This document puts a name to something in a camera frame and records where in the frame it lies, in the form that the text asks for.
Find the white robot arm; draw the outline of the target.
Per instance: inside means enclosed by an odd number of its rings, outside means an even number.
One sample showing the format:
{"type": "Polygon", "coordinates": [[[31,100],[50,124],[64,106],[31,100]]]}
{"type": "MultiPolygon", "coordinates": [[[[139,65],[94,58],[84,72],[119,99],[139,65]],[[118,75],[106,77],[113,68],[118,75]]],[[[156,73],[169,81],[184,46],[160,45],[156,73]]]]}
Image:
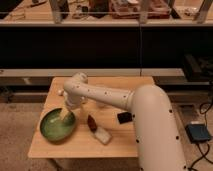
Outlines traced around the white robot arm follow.
{"type": "Polygon", "coordinates": [[[100,87],[76,73],[63,84],[65,104],[75,109],[83,97],[114,106],[132,114],[140,171],[186,171],[180,134],[166,92],[153,84],[135,90],[100,87]]]}

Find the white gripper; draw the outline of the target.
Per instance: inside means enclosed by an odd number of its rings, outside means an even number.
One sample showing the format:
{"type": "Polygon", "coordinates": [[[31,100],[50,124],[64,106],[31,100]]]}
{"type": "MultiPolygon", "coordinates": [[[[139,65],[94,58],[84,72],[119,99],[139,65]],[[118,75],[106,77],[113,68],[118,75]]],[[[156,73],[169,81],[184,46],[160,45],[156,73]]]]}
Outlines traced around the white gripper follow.
{"type": "MultiPolygon", "coordinates": [[[[74,109],[77,109],[80,107],[80,105],[83,102],[83,97],[75,95],[75,94],[68,94],[67,92],[63,93],[64,96],[64,103],[66,107],[69,109],[69,113],[76,117],[74,109]]],[[[63,120],[65,116],[68,114],[67,108],[62,108],[60,112],[60,119],[63,120]]]]}

